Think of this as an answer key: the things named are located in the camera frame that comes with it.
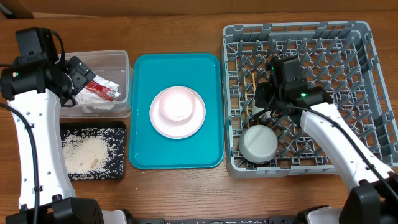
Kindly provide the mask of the grey bowl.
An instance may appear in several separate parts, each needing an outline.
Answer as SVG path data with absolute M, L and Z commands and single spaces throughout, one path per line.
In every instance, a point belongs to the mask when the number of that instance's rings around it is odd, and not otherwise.
M 275 158 L 278 140 L 271 128 L 255 125 L 239 137 L 239 150 L 249 162 L 262 164 Z

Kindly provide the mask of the small pink saucer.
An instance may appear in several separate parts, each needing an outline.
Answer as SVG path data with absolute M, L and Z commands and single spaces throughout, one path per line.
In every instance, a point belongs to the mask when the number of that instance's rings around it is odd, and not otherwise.
M 184 86 L 173 86 L 160 96 L 159 108 L 170 121 L 183 121 L 191 117 L 196 107 L 193 93 Z

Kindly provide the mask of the pale green cup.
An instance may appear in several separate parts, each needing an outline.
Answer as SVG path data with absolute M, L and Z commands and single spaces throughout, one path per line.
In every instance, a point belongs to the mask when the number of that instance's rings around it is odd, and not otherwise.
M 252 102 L 251 111 L 252 111 L 252 116 L 251 116 L 252 121 L 256 119 L 267 119 L 271 114 L 271 112 L 266 110 L 265 108 L 257 107 L 255 100 L 253 100 Z

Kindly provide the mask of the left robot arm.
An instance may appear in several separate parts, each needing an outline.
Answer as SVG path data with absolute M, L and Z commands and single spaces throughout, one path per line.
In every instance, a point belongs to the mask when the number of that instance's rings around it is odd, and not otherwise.
M 60 135 L 61 106 L 95 74 L 77 57 L 36 60 L 5 68 L 1 93 L 16 125 L 21 161 L 19 212 L 6 223 L 103 223 L 94 199 L 77 198 Z

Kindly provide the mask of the red ketchup packet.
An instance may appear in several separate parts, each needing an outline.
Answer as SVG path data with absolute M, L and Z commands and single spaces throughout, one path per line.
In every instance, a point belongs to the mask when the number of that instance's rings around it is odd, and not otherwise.
M 98 95 L 100 98 L 108 101 L 115 101 L 118 96 L 116 95 L 116 92 L 108 87 L 105 87 L 103 85 L 100 85 L 99 83 L 96 83 L 95 81 L 90 81 L 87 86 L 85 87 L 88 91 L 95 93 Z

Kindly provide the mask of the large pink plate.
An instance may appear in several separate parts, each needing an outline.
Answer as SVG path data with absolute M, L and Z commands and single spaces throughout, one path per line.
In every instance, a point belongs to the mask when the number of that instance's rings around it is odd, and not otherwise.
M 158 93 L 150 105 L 149 117 L 152 126 L 159 134 L 170 139 L 183 139 L 194 135 L 205 121 L 205 102 L 197 92 L 188 88 L 195 97 L 196 107 L 193 114 L 183 121 L 170 121 L 162 115 L 159 108 L 160 96 L 166 89 Z

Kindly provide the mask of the wooden chopstick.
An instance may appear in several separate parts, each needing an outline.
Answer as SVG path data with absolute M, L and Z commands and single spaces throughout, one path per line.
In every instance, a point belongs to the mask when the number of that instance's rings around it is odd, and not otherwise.
M 243 108 L 245 109 L 245 114 L 246 114 L 246 118 L 244 120 L 244 127 L 250 127 L 250 114 L 249 114 L 249 98 L 248 98 L 248 90 L 250 90 L 251 86 L 250 84 L 246 81 L 246 77 L 243 78 L 243 82 L 244 82 L 244 87 L 243 87 L 243 91 L 244 91 L 244 106 Z
M 251 76 L 252 76 L 253 94 L 255 94 L 255 92 L 256 92 L 256 74 L 253 72 Z

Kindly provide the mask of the white napkin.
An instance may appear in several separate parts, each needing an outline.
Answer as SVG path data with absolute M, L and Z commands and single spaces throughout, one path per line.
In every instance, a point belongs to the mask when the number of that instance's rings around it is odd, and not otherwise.
M 104 79 L 99 75 L 95 76 L 92 81 L 114 90 L 118 98 L 120 97 L 121 94 L 118 92 L 119 85 L 117 83 Z M 88 91 L 86 88 L 82 89 L 82 91 L 77 94 L 75 99 L 78 105 L 90 105 L 94 109 L 104 110 L 110 110 L 114 106 L 114 102 L 117 101 L 117 99 L 115 101 L 104 100 L 95 93 Z

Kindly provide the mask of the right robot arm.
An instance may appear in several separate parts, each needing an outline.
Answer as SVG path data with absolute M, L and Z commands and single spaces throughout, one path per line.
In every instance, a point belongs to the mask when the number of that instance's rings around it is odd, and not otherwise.
M 297 223 L 397 223 L 397 174 L 363 144 L 322 87 L 262 82 L 254 99 L 260 108 L 293 118 L 331 160 L 349 193 L 343 208 L 309 208 Z

